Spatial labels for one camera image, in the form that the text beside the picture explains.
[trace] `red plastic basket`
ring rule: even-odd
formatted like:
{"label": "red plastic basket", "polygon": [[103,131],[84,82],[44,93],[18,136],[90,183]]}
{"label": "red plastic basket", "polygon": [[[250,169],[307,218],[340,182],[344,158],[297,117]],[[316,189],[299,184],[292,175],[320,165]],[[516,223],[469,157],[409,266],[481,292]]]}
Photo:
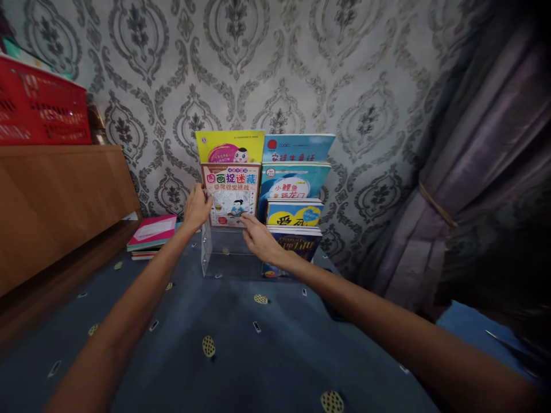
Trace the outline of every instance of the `red plastic basket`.
{"label": "red plastic basket", "polygon": [[0,145],[91,145],[86,89],[0,56]]}

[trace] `wooden cabinet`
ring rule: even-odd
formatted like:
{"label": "wooden cabinet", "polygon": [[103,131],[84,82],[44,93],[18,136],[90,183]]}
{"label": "wooden cabinet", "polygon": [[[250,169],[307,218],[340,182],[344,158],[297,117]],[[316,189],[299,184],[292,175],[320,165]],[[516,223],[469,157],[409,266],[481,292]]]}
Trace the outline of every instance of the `wooden cabinet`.
{"label": "wooden cabinet", "polygon": [[139,208],[120,146],[0,146],[0,296]]}

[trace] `curtain tieback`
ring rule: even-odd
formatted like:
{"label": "curtain tieback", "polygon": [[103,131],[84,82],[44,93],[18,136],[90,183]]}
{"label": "curtain tieback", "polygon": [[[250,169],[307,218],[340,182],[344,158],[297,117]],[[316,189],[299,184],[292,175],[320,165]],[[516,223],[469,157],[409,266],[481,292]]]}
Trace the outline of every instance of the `curtain tieback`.
{"label": "curtain tieback", "polygon": [[436,210],[436,212],[438,212],[438,214],[444,219],[444,221],[446,221],[446,223],[450,227],[452,228],[458,227],[457,223],[453,220],[451,215],[447,213],[444,208],[439,206],[439,204],[436,203],[436,201],[432,198],[432,196],[430,196],[430,194],[425,188],[425,185],[423,185],[421,181],[419,181],[419,192],[421,193],[421,195],[423,195],[423,198],[426,199],[430,205],[432,205],[432,207]]}

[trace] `forearm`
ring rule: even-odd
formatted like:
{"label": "forearm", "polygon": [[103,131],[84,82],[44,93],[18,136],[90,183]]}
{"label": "forearm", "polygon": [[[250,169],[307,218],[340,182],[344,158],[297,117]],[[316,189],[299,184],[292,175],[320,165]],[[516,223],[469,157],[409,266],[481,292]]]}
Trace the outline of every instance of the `forearm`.
{"label": "forearm", "polygon": [[317,292],[460,411],[525,411],[535,390],[521,375],[423,318],[294,253],[277,266]]}
{"label": "forearm", "polygon": [[46,411],[107,411],[194,227],[184,225],[115,304],[65,375]]}

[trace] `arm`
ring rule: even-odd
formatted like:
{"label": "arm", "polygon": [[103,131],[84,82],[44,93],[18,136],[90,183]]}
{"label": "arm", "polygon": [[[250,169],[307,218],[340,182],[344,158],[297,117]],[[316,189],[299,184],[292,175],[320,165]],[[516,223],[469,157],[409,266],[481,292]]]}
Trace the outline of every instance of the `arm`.
{"label": "arm", "polygon": [[108,411],[132,351],[147,328],[172,271],[193,234],[210,213],[196,184],[184,222],[115,304],[48,402],[45,412]]}
{"label": "arm", "polygon": [[505,364],[436,325],[285,251],[254,216],[243,214],[252,253],[289,271],[330,302],[458,411],[528,411],[535,389]]}

